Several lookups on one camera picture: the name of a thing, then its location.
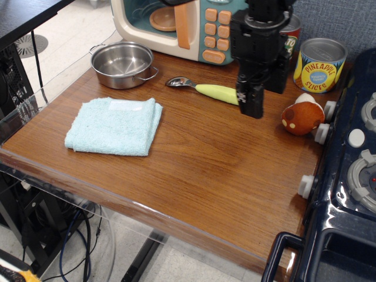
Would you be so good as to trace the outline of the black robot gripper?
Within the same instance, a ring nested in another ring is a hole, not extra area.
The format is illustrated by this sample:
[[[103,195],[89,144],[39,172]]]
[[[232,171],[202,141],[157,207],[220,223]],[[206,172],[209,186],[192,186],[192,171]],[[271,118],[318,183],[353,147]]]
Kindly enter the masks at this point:
[[[281,33],[291,20],[290,8],[247,8],[230,22],[231,57],[239,63],[236,93],[242,114],[263,117],[264,89],[283,93],[287,83],[289,53]]]

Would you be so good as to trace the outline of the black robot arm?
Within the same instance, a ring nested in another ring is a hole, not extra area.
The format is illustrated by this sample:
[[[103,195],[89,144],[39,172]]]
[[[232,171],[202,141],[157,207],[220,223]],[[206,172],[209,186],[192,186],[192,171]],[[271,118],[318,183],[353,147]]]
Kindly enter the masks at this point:
[[[293,15],[292,1],[248,1],[230,21],[231,56],[239,63],[236,94],[242,114],[263,116],[264,91],[282,94],[290,54],[281,33]]]

